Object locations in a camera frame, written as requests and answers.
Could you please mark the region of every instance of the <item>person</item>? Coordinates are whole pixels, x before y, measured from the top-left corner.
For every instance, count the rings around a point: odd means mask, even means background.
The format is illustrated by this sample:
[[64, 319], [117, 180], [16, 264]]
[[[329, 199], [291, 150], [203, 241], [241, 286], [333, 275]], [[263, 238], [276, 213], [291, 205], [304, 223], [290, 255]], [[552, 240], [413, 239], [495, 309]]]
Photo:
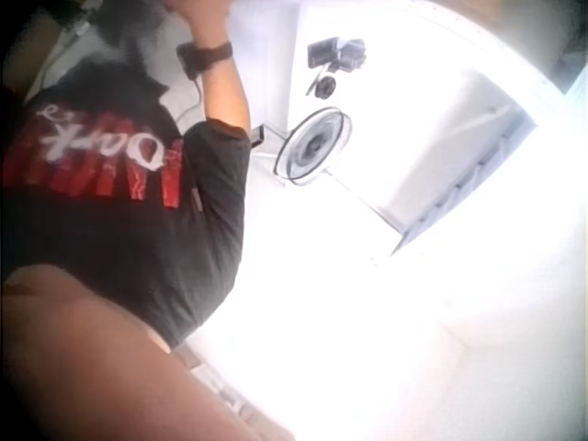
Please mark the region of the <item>person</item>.
[[[167, 3], [200, 53], [226, 47], [229, 0]], [[3, 155], [3, 277], [54, 265], [170, 348], [193, 333], [242, 254], [250, 122], [229, 55], [201, 74], [206, 120], [184, 136], [125, 64], [83, 60], [39, 93]]]
[[[230, 0], [166, 3], [198, 53], [226, 53]], [[184, 136], [154, 80], [86, 60], [3, 146], [4, 386], [49, 439], [254, 439], [166, 354], [242, 254], [248, 106], [230, 54], [212, 58]]]

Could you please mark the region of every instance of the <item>skin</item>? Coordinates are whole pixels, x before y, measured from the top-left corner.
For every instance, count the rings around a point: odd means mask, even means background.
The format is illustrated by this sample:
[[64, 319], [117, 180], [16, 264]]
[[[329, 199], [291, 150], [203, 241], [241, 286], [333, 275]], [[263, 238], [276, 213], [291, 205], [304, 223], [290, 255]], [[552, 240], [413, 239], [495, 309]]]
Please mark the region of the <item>skin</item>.
[[[229, 41], [225, 26], [230, 0], [167, 0], [189, 25], [197, 49], [214, 49]], [[217, 119], [249, 132], [251, 122], [243, 85], [233, 58], [217, 62], [202, 74], [204, 112], [207, 119]]]
[[[230, 2], [172, 0], [195, 45], [228, 41]], [[205, 113], [248, 131], [233, 60], [203, 74]], [[13, 273], [2, 288], [5, 376], [49, 439], [252, 441], [258, 437], [169, 356], [157, 333], [54, 266]]]

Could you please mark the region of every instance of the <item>black wristwatch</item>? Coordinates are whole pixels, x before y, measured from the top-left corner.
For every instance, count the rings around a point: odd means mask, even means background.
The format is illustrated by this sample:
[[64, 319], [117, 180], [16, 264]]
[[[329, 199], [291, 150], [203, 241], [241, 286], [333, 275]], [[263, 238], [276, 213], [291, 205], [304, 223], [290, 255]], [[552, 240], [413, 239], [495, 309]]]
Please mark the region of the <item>black wristwatch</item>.
[[212, 67], [216, 62], [221, 62], [232, 57], [232, 45], [228, 41], [214, 49], [198, 49], [194, 43], [180, 44], [175, 48], [177, 58], [182, 63], [182, 68], [190, 80], [196, 78]]

